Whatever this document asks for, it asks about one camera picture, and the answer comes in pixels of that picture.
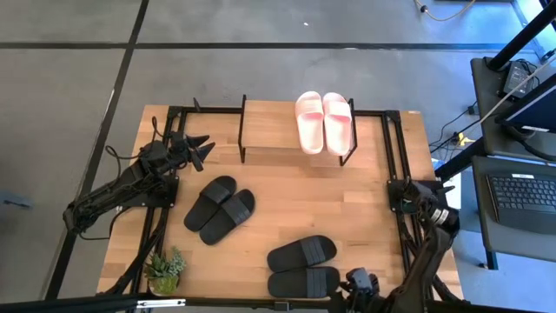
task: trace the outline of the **small succulent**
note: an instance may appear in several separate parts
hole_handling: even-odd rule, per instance
[[[177,289],[177,282],[184,268],[182,254],[176,247],[172,247],[170,259],[165,253],[160,256],[156,253],[151,254],[150,263],[145,264],[145,277],[151,282],[154,292],[171,295]]]

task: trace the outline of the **wooden table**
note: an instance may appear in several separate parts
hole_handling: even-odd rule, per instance
[[[151,138],[151,117],[157,117],[162,129],[167,111],[168,106],[145,107],[134,154]],[[341,277],[353,268],[365,267],[379,277],[383,296],[398,286],[403,268],[395,217],[388,209],[388,167],[381,121],[376,117],[356,119],[359,147],[341,168],[337,156],[326,152],[308,156],[297,150],[270,148],[248,149],[242,164],[237,146],[240,115],[189,113],[186,133],[209,133],[216,147],[205,161],[203,172],[195,172],[190,165],[178,172],[178,198],[170,210],[164,239],[164,249],[175,245],[187,262],[176,296],[272,298],[267,290],[269,251],[317,234],[330,237],[336,244],[337,256],[324,265],[336,267]],[[434,180],[421,114],[402,112],[401,121],[413,179]],[[395,142],[393,125],[391,133]],[[394,154],[400,174],[396,145]],[[222,175],[234,177],[238,190],[253,191],[255,213],[217,245],[207,246],[197,233],[183,226],[183,218],[199,191]],[[116,221],[99,291],[112,286],[135,257],[144,217],[145,209],[136,209]],[[438,274],[456,296],[462,297],[451,250]]]

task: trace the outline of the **metal pole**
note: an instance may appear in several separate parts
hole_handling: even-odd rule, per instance
[[[512,41],[488,63],[491,70],[501,69],[556,17],[556,1],[551,1]]]

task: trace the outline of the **plant pot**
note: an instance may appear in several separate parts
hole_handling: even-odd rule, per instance
[[[177,277],[177,280],[175,282],[175,288],[177,289],[177,287],[180,285],[180,277],[179,276],[174,276],[174,277]],[[170,277],[149,279],[149,291],[150,291],[150,293],[152,293],[155,296],[172,296],[175,293],[175,290],[171,293],[166,294],[166,293],[161,293],[161,292],[155,291],[155,287],[153,287],[154,285],[161,283],[160,280],[168,279],[168,278],[170,278]]]

